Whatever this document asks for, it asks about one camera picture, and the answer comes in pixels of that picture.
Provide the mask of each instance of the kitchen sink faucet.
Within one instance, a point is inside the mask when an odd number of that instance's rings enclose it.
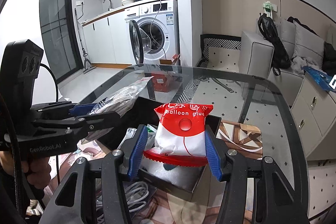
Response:
[[[111,9],[113,9],[112,8],[112,1],[111,0],[109,0],[110,1],[110,8],[109,8],[109,10],[111,10]]]

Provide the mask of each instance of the white drawer cabinet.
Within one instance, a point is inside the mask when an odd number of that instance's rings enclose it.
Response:
[[[332,94],[322,90],[309,75],[307,77],[309,78],[303,81],[300,94],[309,105],[321,134],[324,135],[336,117],[336,104]]]
[[[307,160],[336,159],[336,93],[306,73],[291,109]]]
[[[112,35],[116,63],[135,65],[129,28],[125,22],[124,12],[116,13],[108,17]]]
[[[307,155],[322,139],[321,132],[313,114],[301,95],[298,95],[296,98],[291,111],[294,121],[298,126],[297,130],[300,134],[305,154]]]
[[[92,63],[116,63],[108,18],[83,27],[87,52]]]

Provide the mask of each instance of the black backpack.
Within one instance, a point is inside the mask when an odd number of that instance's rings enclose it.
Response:
[[[273,22],[273,19],[268,17],[265,13],[260,14],[258,27],[263,37],[267,41],[271,42],[274,46],[272,70],[276,76],[279,76],[281,74],[280,68],[288,69],[291,66],[291,60],[289,58],[289,55],[279,38],[278,31]]]

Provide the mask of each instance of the gold drawer handle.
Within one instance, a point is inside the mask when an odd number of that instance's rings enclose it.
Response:
[[[299,128],[302,128],[304,124],[305,124],[305,120],[302,120],[299,124]]]
[[[314,97],[313,101],[311,102],[311,107],[313,108],[316,105],[317,98]]]

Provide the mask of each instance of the mop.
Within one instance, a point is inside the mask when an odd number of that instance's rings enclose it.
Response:
[[[90,62],[90,60],[87,58],[88,54],[87,52],[85,51],[84,47],[83,47],[83,42],[82,42],[82,39],[81,39],[81,35],[79,33],[79,27],[78,27],[78,19],[77,19],[77,11],[76,11],[76,8],[75,8],[75,17],[76,17],[76,25],[77,25],[77,30],[78,30],[78,36],[79,36],[79,40],[81,42],[81,46],[82,46],[82,51],[83,51],[83,57],[85,58],[84,60],[84,71],[83,71],[83,74],[86,74],[88,73],[89,71],[92,71],[94,70],[96,67],[92,65],[92,63]]]

